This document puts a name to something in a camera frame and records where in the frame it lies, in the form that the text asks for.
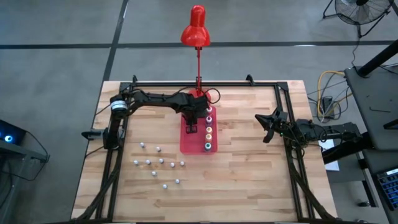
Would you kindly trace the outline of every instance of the wooden table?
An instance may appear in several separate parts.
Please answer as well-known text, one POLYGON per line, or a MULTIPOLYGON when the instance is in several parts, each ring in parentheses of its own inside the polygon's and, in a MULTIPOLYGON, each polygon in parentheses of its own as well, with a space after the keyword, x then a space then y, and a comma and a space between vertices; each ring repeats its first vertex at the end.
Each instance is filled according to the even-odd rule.
MULTIPOLYGON (((120 82, 105 82, 98 111, 118 93, 120 82)), ((311 119, 303 81, 288 81, 294 115, 311 119)), ((151 93, 172 94, 179 88, 142 88, 151 93)), ((186 156, 179 151, 180 114, 170 108, 142 107, 129 120, 118 186, 114 221, 131 222, 270 222, 296 221, 289 171, 282 138, 262 142, 265 132, 255 114, 271 114, 275 93, 269 87, 217 87, 218 152, 186 156), (162 151, 155 150, 160 146, 162 151), (148 166, 145 160, 150 159, 148 166), (151 171, 157 171, 157 177, 151 171)), ((110 109, 96 116, 94 128, 109 122, 110 109)), ((88 152, 102 146, 90 142, 88 152)), ((83 213, 98 193, 106 151, 85 160, 72 218, 83 213)), ((318 147, 305 149, 310 188, 320 203, 336 215, 328 177, 318 147)), ((300 190, 305 216, 305 200, 300 190)), ((109 197, 105 200, 107 208, 109 197)))

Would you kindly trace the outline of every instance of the black metal frame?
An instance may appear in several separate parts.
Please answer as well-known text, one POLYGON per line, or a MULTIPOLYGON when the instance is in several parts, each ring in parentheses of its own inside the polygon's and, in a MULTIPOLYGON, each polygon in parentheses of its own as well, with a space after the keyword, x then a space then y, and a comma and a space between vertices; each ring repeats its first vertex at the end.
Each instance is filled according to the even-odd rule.
POLYGON ((354 23, 353 25, 356 25, 356 28, 357 28, 357 31, 358 31, 358 38, 359 38, 359 39, 362 38, 362 37, 364 37, 364 36, 366 36, 368 33, 370 33, 370 32, 373 30, 373 28, 381 21, 381 19, 384 18, 385 15, 388 15, 388 14, 390 13, 390 11, 387 9, 387 10, 386 10, 383 14, 381 14, 378 18, 376 18, 375 20, 371 21, 371 22, 374 22, 374 21, 377 20, 376 23, 374 23, 373 26, 372 26, 365 34, 362 35, 361 24, 359 24, 358 22, 352 20, 351 18, 349 18, 349 17, 347 17, 347 16, 345 16, 345 15, 343 15, 343 14, 341 14, 341 13, 336 13, 336 14, 332 14, 332 15, 325 15, 326 10, 328 10, 328 8, 329 8, 329 6, 330 6, 330 4, 331 4, 332 2, 333 2, 333 0, 330 0, 329 4, 327 5, 327 7, 325 8, 325 10, 323 11, 323 17, 322 17, 322 18, 323 18, 323 19, 326 19, 326 18, 328 18, 328 17, 343 16, 344 18, 346 18, 346 19, 352 21, 352 22, 354 23))
MULTIPOLYGON (((161 87, 161 86, 162 87, 163 86, 167 86, 167 87, 192 86, 192 87, 195 87, 196 86, 195 82, 142 82, 141 83, 141 82, 137 81, 137 78, 135 76, 133 77, 133 82, 130 84, 132 87, 132 88, 130 88, 130 90, 133 90, 135 87, 150 87, 150 86, 151 87, 153 87, 153 86, 157 86, 157 87, 161 87)), ((291 121, 295 120, 287 82, 255 82, 253 80, 252 76, 248 75, 246 77, 246 81, 242 81, 242 82, 203 82, 202 86, 272 87, 275 91, 277 107, 280 109, 283 109, 282 98, 280 95, 280 92, 283 91, 283 93, 285 95, 289 119, 291 121)), ((117 150, 116 163, 114 165, 114 169, 112 170, 112 172, 110 172, 110 167, 111 167, 111 161, 112 161, 112 156, 113 156, 114 151, 108 151, 108 153, 106 155, 100 192, 95 197, 95 199, 93 200, 91 205, 87 208, 87 210, 84 214, 82 214, 80 217, 78 217, 76 219, 72 219, 70 221, 63 222, 63 223, 112 223, 113 222, 113 213, 114 213, 114 206, 116 203, 116 193, 118 190, 118 181, 119 181, 119 175, 120 175, 120 170, 121 170, 123 148, 124 148, 124 141, 125 141, 124 137, 126 136, 127 124, 128 124, 128 118, 125 118, 123 120, 123 125, 121 127, 123 130, 125 130, 125 132, 124 132, 124 136, 121 138, 121 148, 117 150), (103 218, 102 214, 103 214, 104 197, 111 185, 112 185, 112 190, 111 190, 111 195, 110 195, 108 214, 107 214, 106 218, 103 218), (90 217, 94 213, 94 210, 96 210, 95 219, 90 219, 90 217)), ((286 155, 287 155, 286 159, 287 159, 288 164, 293 163, 293 157, 292 157, 293 150, 294 149, 292 149, 290 144, 285 144, 285 151, 286 151, 286 155)), ((307 173, 305 171, 304 161, 301 156, 301 152, 297 149, 296 154, 297 154, 298 168, 299 168, 300 176, 302 177, 305 184, 308 186, 307 173)), ((289 170, 289 174, 290 174, 290 183, 292 185, 292 196, 293 196, 293 200, 294 200, 297 220, 300 221, 304 217, 303 217, 303 211, 302 211, 301 203, 300 203, 299 190, 297 188, 297 183, 296 183, 295 179, 292 177, 292 173, 290 170, 289 170)), ((312 204, 308 198, 305 198, 305 199, 306 199, 306 205, 307 205, 307 210, 308 210, 308 217, 309 217, 309 219, 315 220, 315 214, 313 211, 312 204)))

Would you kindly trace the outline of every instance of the black desk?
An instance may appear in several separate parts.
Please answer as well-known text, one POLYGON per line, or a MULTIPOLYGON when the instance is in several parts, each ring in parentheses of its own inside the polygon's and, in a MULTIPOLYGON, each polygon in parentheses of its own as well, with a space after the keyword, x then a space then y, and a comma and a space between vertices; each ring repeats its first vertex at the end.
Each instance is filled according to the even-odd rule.
MULTIPOLYGON (((382 195, 376 174, 398 167, 398 130, 383 128, 398 118, 398 75, 382 68, 375 69, 369 78, 360 77, 353 68, 346 69, 345 74, 376 149, 365 149, 363 154, 377 193, 382 195)), ((398 223, 398 210, 389 210, 384 197, 380 200, 389 222, 398 223)))

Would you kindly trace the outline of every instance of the blue light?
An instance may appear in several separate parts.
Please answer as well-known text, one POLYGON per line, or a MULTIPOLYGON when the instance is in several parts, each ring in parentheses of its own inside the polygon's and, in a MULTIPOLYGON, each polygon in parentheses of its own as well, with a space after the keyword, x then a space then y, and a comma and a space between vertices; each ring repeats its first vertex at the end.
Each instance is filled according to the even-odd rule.
POLYGON ((4 140, 6 142, 12 142, 12 136, 6 136, 6 137, 4 137, 4 140))

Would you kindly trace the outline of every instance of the gray floor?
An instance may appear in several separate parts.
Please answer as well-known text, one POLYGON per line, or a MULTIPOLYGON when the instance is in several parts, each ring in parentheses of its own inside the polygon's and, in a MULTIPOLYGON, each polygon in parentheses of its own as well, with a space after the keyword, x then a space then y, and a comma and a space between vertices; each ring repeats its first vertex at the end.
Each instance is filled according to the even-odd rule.
MULTIPOLYGON (((130 0, 120 43, 179 42, 193 4, 206 6, 214 42, 353 41, 356 28, 338 18, 322 21, 323 0, 130 0)), ((0 1, 0 44, 111 43, 122 0, 0 1)), ((398 16, 390 13, 363 40, 394 40, 398 16)), ((356 65, 385 45, 359 46, 356 65)), ((351 66, 354 46, 223 47, 203 50, 204 80, 304 80, 316 90, 319 74, 351 66)), ((26 183, 12 223, 45 223, 70 218, 109 49, 0 50, 0 119, 28 129, 51 154, 34 182, 26 183)), ((398 62, 398 57, 387 63, 398 62)), ((192 80, 195 51, 118 49, 110 80, 192 80)), ((334 77, 332 83, 341 80, 334 77)), ((336 96, 345 84, 330 88, 336 96)), ((365 131, 353 98, 339 121, 365 131)), ((379 208, 358 208, 366 196, 358 183, 331 184, 339 217, 386 223, 379 208)))

